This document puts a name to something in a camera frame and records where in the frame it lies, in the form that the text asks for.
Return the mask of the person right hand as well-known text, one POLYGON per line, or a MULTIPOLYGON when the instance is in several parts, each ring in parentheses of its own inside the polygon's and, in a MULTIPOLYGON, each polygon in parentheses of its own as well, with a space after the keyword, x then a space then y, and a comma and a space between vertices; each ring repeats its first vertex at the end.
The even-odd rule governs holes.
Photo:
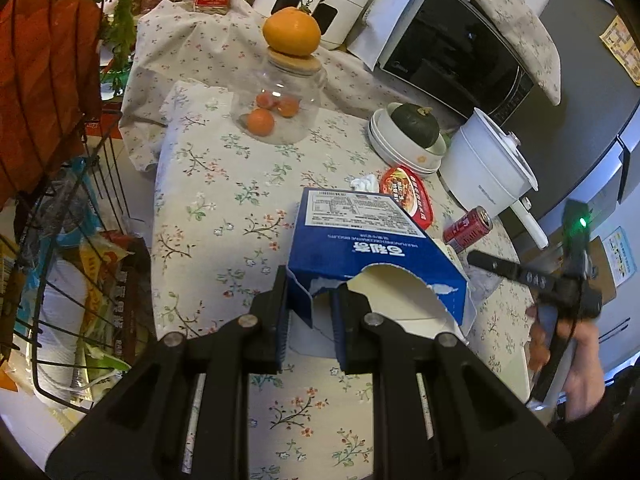
MULTIPOLYGON (((535 320, 529 330, 528 368, 539 372, 550 361, 546 347, 547 334, 538 322, 538 309, 533 304, 526 315, 535 320)), ((599 358, 599 331, 590 321, 579 322, 573 327, 567 320, 559 320, 556 333, 563 339, 572 336, 576 342, 575 354, 568 372, 564 392, 566 395, 566 422, 576 422, 589 415, 602 401, 605 394, 604 373, 599 358)))

